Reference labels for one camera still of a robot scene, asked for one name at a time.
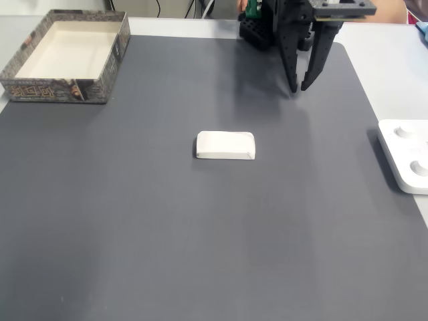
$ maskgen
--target wall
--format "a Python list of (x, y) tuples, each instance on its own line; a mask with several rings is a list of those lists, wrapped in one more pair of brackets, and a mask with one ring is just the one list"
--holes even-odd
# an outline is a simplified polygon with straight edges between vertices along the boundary
[(0, 15), (45, 15), (50, 9), (104, 10), (107, 3), (105, 0), (0, 0)]
[[(160, 18), (184, 18), (191, 0), (158, 0), (160, 4)], [(195, 0), (200, 11), (199, 0)], [(114, 8), (128, 12), (130, 17), (156, 17), (158, 4), (156, 0), (113, 0)], [(193, 18), (195, 4), (189, 12), (188, 18)]]

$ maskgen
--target white table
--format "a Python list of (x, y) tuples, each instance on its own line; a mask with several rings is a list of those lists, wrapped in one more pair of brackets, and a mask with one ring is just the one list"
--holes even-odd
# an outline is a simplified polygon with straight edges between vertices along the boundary
[[(40, 16), (0, 17), (0, 69), (40, 21)], [(237, 21), (129, 18), (131, 34), (238, 38)], [(336, 42), (348, 52), (378, 120), (428, 119), (428, 46), (411, 25), (345, 23)], [(0, 95), (4, 89), (0, 86)], [(7, 103), (0, 97), (0, 111)], [(428, 197), (415, 196), (428, 223)]]

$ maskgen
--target cable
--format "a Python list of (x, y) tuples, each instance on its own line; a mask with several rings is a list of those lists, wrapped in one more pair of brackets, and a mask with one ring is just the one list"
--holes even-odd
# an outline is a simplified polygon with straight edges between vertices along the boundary
[(210, 6), (213, 4), (214, 0), (210, 0), (210, 2), (208, 2), (208, 6), (207, 8), (205, 8), (205, 11), (203, 12), (202, 18), (201, 19), (205, 19), (205, 16), (207, 15)]
[[(205, 8), (206, 8), (207, 6), (205, 5), (205, 1), (204, 1), (204, 0), (199, 0), (199, 2), (200, 2), (200, 4), (201, 4), (201, 17), (202, 17), (203, 11), (205, 10)], [(214, 0), (214, 2), (213, 2), (213, 5), (209, 8), (209, 11), (208, 11), (208, 13), (207, 13), (207, 16), (211, 17), (211, 13), (213, 12), (214, 5), (215, 5), (215, 0)]]
[(185, 15), (185, 19), (187, 18), (187, 15), (189, 14), (190, 9), (192, 9), (192, 5), (193, 5), (194, 2), (195, 2), (195, 0), (192, 0), (192, 2), (190, 4), (190, 7), (187, 9), (187, 12), (186, 12), (186, 15)]
[(159, 4), (158, 0), (156, 0), (156, 2), (158, 3), (158, 7), (159, 7), (158, 16), (157, 16), (157, 18), (159, 18), (159, 15), (161, 14), (161, 5)]

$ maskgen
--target white block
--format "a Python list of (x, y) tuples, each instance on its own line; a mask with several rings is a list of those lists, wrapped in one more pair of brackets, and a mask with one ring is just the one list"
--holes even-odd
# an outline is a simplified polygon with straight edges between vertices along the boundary
[(254, 136), (250, 132), (200, 132), (196, 141), (196, 157), (254, 159)]

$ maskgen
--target black cable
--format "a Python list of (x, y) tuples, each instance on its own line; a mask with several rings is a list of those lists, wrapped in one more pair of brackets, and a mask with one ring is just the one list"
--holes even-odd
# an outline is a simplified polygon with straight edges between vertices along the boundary
[(187, 18), (187, 15), (189, 14), (190, 9), (192, 9), (192, 5), (193, 5), (194, 2), (195, 2), (195, 0), (192, 0), (192, 2), (190, 4), (190, 7), (187, 9), (187, 12), (186, 12), (186, 15), (185, 15), (185, 19)]
[(159, 7), (158, 16), (157, 16), (159, 18), (159, 15), (161, 14), (161, 5), (159, 4), (158, 0), (156, 0), (156, 2), (158, 3), (158, 7)]

